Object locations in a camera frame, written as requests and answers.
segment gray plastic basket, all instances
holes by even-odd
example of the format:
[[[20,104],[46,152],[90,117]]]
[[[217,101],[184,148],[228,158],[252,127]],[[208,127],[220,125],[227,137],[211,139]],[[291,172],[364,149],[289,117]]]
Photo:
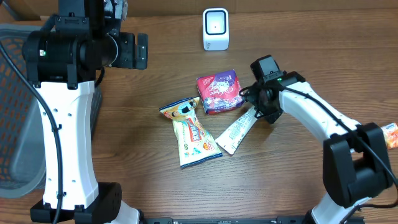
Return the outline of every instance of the gray plastic basket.
[[[26,74],[24,40],[36,26],[0,25],[0,41]],[[91,137],[102,102],[96,89],[91,104]],[[45,154],[37,100],[0,56],[0,197],[16,198],[44,187]]]

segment orange packet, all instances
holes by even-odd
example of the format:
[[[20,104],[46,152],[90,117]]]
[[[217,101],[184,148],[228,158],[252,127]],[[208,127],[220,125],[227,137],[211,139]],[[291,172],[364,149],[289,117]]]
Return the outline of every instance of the orange packet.
[[[398,125],[397,123],[388,124],[381,127],[384,134],[384,140],[388,149],[398,147]]]

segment white arm segment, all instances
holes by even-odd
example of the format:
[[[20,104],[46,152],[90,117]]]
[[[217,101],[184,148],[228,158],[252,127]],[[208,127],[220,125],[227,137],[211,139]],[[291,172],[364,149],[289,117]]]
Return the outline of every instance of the white arm segment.
[[[312,90],[309,83],[297,82],[287,87],[303,93],[308,93],[319,100],[351,130],[355,130],[356,125],[360,124],[353,119],[349,119],[320,98]],[[336,121],[334,121],[321,107],[304,96],[284,90],[279,93],[279,103],[280,107],[286,113],[298,119],[322,145],[323,141],[329,139],[332,134],[347,133],[347,131],[340,125],[337,125]],[[370,198],[361,199],[357,201],[355,205],[365,203],[369,199]],[[353,207],[354,206],[344,208],[337,205],[326,193],[321,202],[312,210],[312,217],[317,224],[336,224],[339,223]]]
[[[66,83],[42,82],[37,91],[48,104],[59,130],[62,162],[63,191],[62,209],[74,210],[75,205],[87,208],[98,196],[91,158],[90,111],[94,82],[79,83],[77,90],[69,90]],[[51,124],[40,105],[44,130],[45,163],[47,176],[44,203],[57,207],[58,163]]]

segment plastic packaging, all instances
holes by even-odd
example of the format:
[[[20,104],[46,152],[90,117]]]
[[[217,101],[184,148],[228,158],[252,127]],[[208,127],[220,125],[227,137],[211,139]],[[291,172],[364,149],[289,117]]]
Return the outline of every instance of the plastic packaging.
[[[233,110],[243,104],[235,70],[197,78],[197,85],[206,114]]]
[[[252,106],[244,115],[237,119],[220,137],[216,139],[218,145],[220,145],[225,151],[233,155],[238,149],[239,144],[243,138],[249,132],[251,127],[257,121],[254,117],[256,109]]]
[[[191,97],[159,109],[164,116],[173,120],[181,168],[223,155],[211,134],[203,128],[195,114],[198,102],[199,97]]]
[[[398,126],[392,123],[381,128],[384,134],[384,140],[388,149],[398,147]]]

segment wooden table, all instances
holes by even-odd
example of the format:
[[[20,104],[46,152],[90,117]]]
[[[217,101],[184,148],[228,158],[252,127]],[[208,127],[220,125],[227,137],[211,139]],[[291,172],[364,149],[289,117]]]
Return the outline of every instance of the wooden table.
[[[398,115],[398,9],[230,15],[229,49],[205,52],[201,16],[140,17],[126,32],[149,35],[144,71],[107,68],[93,140],[97,181],[119,182],[123,200],[147,217],[264,218],[304,215],[325,194],[322,146],[293,117],[258,121],[234,156],[181,169],[172,122],[159,108],[197,96],[196,77],[235,69],[251,85],[250,64],[267,54],[298,71],[336,109],[361,123],[384,125]],[[218,137],[245,112],[214,116],[196,109]],[[398,151],[389,151],[398,173]],[[42,190],[0,199],[0,223],[30,223]],[[389,189],[373,200],[389,203]],[[396,209],[365,209],[368,223],[397,223]]]

